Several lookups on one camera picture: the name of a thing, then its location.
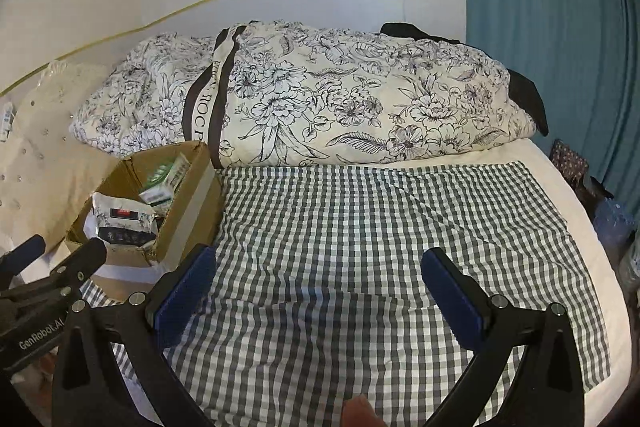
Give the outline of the white blue packet bag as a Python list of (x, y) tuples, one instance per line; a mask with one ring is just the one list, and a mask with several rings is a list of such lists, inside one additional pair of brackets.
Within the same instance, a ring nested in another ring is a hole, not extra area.
[(158, 235), (157, 214), (144, 202), (93, 193), (82, 231), (113, 246), (142, 247)]

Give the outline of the green 999 medicine box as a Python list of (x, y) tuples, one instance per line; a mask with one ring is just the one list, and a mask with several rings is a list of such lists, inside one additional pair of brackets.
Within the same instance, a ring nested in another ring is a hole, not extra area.
[(152, 207), (157, 216), (165, 216), (190, 167), (190, 161), (183, 153), (163, 161), (143, 183), (139, 193), (142, 202)]

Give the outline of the cream studded pillow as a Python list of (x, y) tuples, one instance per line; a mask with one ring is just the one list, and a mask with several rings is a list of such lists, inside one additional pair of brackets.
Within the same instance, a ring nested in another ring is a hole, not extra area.
[(54, 62), (17, 107), (1, 143), (2, 251), (35, 234), (49, 248), (58, 245), (117, 165), (117, 157), (70, 133), (76, 110), (106, 77), (102, 65)]

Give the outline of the brown cardboard box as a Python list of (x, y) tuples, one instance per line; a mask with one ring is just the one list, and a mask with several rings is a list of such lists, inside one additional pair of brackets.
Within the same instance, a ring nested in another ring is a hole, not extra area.
[(91, 280), (121, 303), (149, 291), (194, 246), (212, 243), (223, 202), (205, 144), (142, 150), (119, 161), (89, 196), (65, 244), (76, 251), (88, 239), (101, 239), (106, 260)]

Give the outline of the blue plastic bottles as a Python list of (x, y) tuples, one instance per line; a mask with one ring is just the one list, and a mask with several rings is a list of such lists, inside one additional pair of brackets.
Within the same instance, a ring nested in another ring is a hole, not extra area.
[(593, 226), (623, 293), (630, 296), (639, 289), (639, 225), (622, 204), (607, 198), (597, 205)]

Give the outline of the grey checkered cloth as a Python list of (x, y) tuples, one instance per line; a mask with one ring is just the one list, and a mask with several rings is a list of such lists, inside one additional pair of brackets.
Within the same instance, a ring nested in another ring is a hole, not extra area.
[(166, 358), (218, 426), (335, 426), (364, 395), (420, 426), (471, 360), (423, 283), (442, 248), (490, 295), (561, 303), (586, 389), (611, 373), (585, 261), (520, 162), (375, 169), (233, 168), (217, 272)]

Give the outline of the dark patterned bag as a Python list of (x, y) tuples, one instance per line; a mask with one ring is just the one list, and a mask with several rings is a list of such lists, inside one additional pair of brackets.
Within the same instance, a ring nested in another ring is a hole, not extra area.
[(588, 211), (595, 210), (601, 200), (614, 197), (591, 176), (588, 161), (560, 139), (554, 140), (549, 159)]

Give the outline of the floral folded quilt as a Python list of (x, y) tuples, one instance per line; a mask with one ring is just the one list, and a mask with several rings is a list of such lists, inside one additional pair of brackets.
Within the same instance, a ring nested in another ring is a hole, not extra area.
[(377, 32), (253, 20), (139, 42), (70, 132), (125, 157), (204, 143), (215, 166), (391, 164), (488, 150), (540, 130), (516, 72), (408, 24)]

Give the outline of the black cloth behind quilt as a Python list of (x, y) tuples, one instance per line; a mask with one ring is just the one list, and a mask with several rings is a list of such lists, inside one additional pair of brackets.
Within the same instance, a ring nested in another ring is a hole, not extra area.
[[(461, 44), (461, 41), (456, 39), (427, 34), (420, 28), (408, 23), (385, 23), (382, 25), (380, 33), (394, 38), (410, 38), (413, 40), (430, 39), (436, 42)], [(519, 72), (515, 72), (515, 70), (509, 69), (509, 75), (509, 98), (532, 117), (536, 124), (537, 131), (542, 136), (547, 136), (549, 134), (549, 126), (546, 109), (544, 108), (544, 101), (542, 101), (536, 84)]]

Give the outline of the teal curtain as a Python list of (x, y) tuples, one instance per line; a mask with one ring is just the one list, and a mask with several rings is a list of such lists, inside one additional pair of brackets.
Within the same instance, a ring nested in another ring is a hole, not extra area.
[(639, 0), (466, 0), (466, 41), (536, 83), (561, 139), (639, 211)]

